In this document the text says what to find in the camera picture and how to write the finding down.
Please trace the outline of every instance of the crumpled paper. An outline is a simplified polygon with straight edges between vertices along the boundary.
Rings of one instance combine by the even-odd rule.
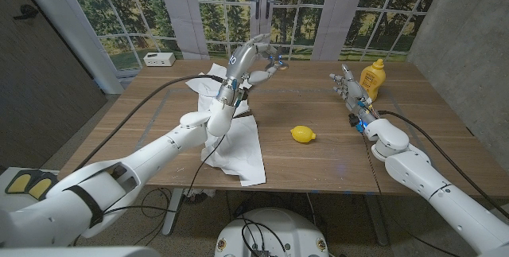
[[[226,68],[213,64],[209,75],[225,78]],[[186,83],[193,91],[200,94],[198,111],[206,111],[221,87],[221,84],[212,79],[193,79]],[[250,88],[246,81],[242,83]],[[235,110],[234,117],[249,111],[247,101]],[[222,137],[208,134],[205,148],[201,152],[203,161],[219,144]],[[258,140],[258,128],[253,116],[235,118],[231,121],[230,130],[224,136],[217,150],[207,159],[206,163],[213,167],[220,167],[226,174],[238,175],[241,186],[258,185],[266,182],[265,168],[262,160],[262,150]]]

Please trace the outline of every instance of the yellow pad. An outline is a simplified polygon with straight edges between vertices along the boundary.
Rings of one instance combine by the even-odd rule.
[[[29,194],[32,197],[39,199],[43,193],[48,190],[49,186],[51,186],[51,180],[49,178],[45,178],[36,183],[30,190]]]
[[[24,193],[26,186],[29,184],[30,175],[23,174],[16,178],[10,187],[7,189],[7,193]]]

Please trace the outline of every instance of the wooden table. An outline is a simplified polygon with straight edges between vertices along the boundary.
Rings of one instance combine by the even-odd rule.
[[[69,175],[111,130],[146,95],[169,80],[207,72],[212,62],[227,65],[226,60],[178,60],[171,68],[144,68],[115,105],[60,171]],[[340,62],[290,61],[290,68],[278,72],[268,82],[257,86],[248,99],[258,124],[266,183],[246,188],[239,178],[205,165],[194,187],[200,189],[274,190],[313,193],[378,193],[366,148],[361,135],[348,124],[348,110],[332,90],[335,84],[329,73],[342,75]],[[358,78],[369,62],[349,62]],[[262,68],[258,61],[250,70]],[[395,111],[426,130],[446,153],[487,194],[509,197],[509,178],[493,157],[473,137],[457,115],[408,63],[386,63],[387,80],[374,106],[377,110]],[[102,148],[91,162],[121,158],[152,142],[179,124],[180,117],[197,110],[198,95],[184,83],[170,86],[155,95]],[[410,141],[424,150],[437,169],[467,194],[479,196],[448,162],[416,130],[399,119],[387,116],[404,130]],[[317,139],[300,144],[289,132],[296,125],[313,129]],[[150,180],[151,185],[189,187],[200,165],[201,147],[179,155]],[[380,188],[386,194],[412,192],[394,181],[382,162],[371,156]]]

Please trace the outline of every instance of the lemon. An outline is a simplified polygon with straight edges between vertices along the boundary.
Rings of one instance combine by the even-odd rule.
[[[296,126],[290,130],[290,133],[292,133],[292,137],[297,142],[309,142],[317,137],[317,134],[313,133],[313,131],[306,126]]]

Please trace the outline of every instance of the yellow bottle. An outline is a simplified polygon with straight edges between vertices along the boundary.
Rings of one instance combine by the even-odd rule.
[[[367,66],[360,74],[360,84],[366,89],[367,94],[373,102],[379,94],[379,87],[385,81],[385,71],[383,70],[383,60],[378,59],[373,65]]]

